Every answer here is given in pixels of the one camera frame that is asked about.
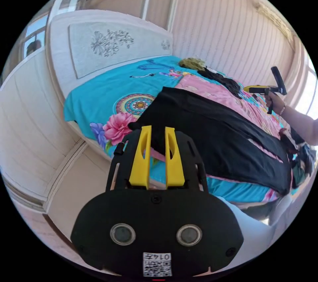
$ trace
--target white headboard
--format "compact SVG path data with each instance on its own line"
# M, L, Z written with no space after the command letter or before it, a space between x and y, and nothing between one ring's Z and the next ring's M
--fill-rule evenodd
M64 98L108 70L172 54L170 32L113 11L78 10L57 15L48 33L52 65Z

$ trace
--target floral carving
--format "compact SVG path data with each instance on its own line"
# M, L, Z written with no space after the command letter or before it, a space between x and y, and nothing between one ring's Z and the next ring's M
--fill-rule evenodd
M133 38L129 35L129 32L123 30L110 31L108 29L106 35L95 31L90 47L95 54L109 57L116 54L120 46L126 45L126 48L129 49L133 43Z
M169 50L170 49L170 41L169 40L162 40L161 43L162 49L163 50Z

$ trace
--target turquoise bedsheet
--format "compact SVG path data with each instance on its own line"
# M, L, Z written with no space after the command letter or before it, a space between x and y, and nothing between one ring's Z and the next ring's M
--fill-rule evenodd
M198 75L194 70L181 68L179 61L175 56L139 61L87 81L68 95L64 119L76 121L83 135L97 140L111 157L116 145L130 132L127 124L143 113L162 87L175 87L186 72ZM214 80L203 79L219 85ZM254 98L247 98L243 93L242 97L258 105ZM152 158L150 177L165 183L165 163ZM208 185L211 194L234 202L263 201L270 193L264 186L212 178L208 178Z

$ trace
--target pink flower print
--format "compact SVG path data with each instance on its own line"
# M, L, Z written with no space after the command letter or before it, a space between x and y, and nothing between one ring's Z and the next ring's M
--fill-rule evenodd
M128 124L136 122L136 118L130 113L118 113L109 118L103 126L105 138L110 140L112 145L117 145L123 138L131 132Z

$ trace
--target screw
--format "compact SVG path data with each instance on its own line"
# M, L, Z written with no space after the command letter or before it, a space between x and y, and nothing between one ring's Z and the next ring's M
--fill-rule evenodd
M229 248L226 252L225 252L225 255L230 257L230 256L233 256L234 253L236 251L236 248Z
M159 203L161 203L161 201L162 201L162 199L158 195L155 195L155 196L151 197L151 202L154 203L154 204L159 204Z

